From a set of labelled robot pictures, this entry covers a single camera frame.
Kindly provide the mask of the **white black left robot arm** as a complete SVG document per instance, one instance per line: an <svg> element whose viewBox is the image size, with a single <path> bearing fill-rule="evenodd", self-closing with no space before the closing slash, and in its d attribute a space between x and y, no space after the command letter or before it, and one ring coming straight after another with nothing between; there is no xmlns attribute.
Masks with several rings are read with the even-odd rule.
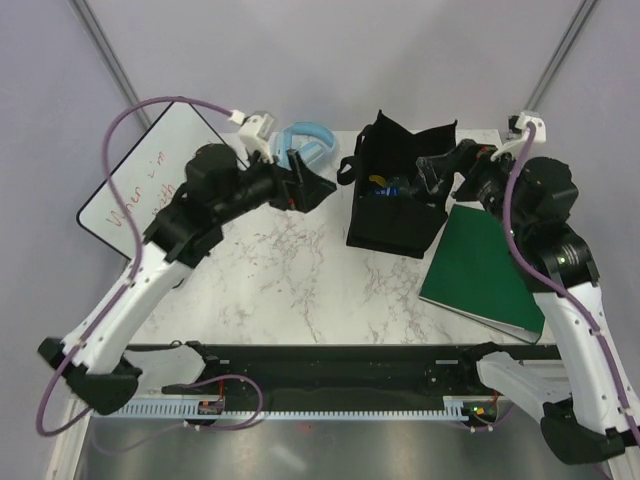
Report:
<svg viewBox="0 0 640 480"><path fill-rule="evenodd" d="M142 371L125 359L126 347L165 295L222 241L225 224L263 204L308 213L335 192L335 183L312 172L297 151L287 156L290 166L282 168L253 153L241 170L230 146L200 147L106 304L65 337L41 342L39 355L91 409L109 415L134 396Z"/></svg>

